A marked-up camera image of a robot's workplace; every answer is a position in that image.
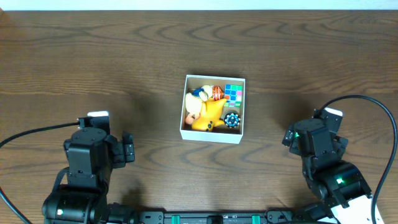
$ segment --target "green led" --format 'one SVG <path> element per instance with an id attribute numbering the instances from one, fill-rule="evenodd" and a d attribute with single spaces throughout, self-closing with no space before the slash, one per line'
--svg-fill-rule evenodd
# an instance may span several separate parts
<path id="1" fill-rule="evenodd" d="M 343 184 L 344 183 L 343 179 L 341 179 L 341 178 L 336 179 L 336 181 L 337 181 L 337 184 Z"/>

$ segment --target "green tape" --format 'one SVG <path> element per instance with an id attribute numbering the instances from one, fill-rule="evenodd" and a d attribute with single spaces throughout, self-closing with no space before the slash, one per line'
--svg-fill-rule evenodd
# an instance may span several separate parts
<path id="1" fill-rule="evenodd" d="M 253 215 L 251 220 L 253 224 L 261 224 L 261 217 L 259 215 Z"/>
<path id="2" fill-rule="evenodd" d="M 179 215 L 172 216 L 172 224 L 180 224 L 180 216 Z"/>

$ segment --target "white wall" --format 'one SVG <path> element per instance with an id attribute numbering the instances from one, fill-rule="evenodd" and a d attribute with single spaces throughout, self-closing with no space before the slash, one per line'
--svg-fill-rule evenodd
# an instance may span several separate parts
<path id="1" fill-rule="evenodd" d="M 13 10 L 398 9 L 398 0 L 0 0 Z"/>

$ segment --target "blue toy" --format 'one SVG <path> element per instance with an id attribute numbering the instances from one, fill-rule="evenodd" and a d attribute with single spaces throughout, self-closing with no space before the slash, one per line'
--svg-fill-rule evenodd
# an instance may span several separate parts
<path id="1" fill-rule="evenodd" d="M 237 113 L 229 112 L 224 117 L 225 125 L 229 128 L 236 128 L 240 124 L 241 118 Z"/>

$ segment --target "toy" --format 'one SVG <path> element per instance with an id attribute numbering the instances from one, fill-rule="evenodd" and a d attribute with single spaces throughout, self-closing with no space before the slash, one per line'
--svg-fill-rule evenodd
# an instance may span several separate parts
<path id="1" fill-rule="evenodd" d="M 209 85 L 204 85 L 201 88 L 198 88 L 193 91 L 192 93 L 193 96 L 198 96 L 206 102 L 208 99 L 210 99 L 213 96 L 213 89 Z"/>
<path id="2" fill-rule="evenodd" d="M 203 101 L 200 97 L 193 96 L 192 93 L 187 93 L 185 95 L 185 109 L 188 114 L 199 114 L 201 110 L 201 104 Z"/>
<path id="3" fill-rule="evenodd" d="M 185 118 L 185 123 L 186 124 L 192 124 L 199 117 L 200 117 L 200 114 L 189 113 L 188 116 Z"/>
<path id="4" fill-rule="evenodd" d="M 239 125 L 241 118 L 239 118 L 239 115 L 237 113 L 229 112 L 225 115 L 224 121 L 227 127 L 236 128 Z"/>
<path id="5" fill-rule="evenodd" d="M 212 131 L 214 127 L 224 124 L 223 120 L 220 120 L 223 112 L 223 106 L 226 99 L 213 100 L 202 103 L 200 118 L 192 123 L 192 129 L 195 131 Z"/>
<path id="6" fill-rule="evenodd" d="M 219 100 L 224 97 L 224 92 L 219 86 L 213 86 L 213 99 L 214 100 Z"/>
<path id="7" fill-rule="evenodd" d="M 224 106 L 239 108 L 242 103 L 242 86 L 238 85 L 225 85 L 225 98 L 227 102 Z"/>

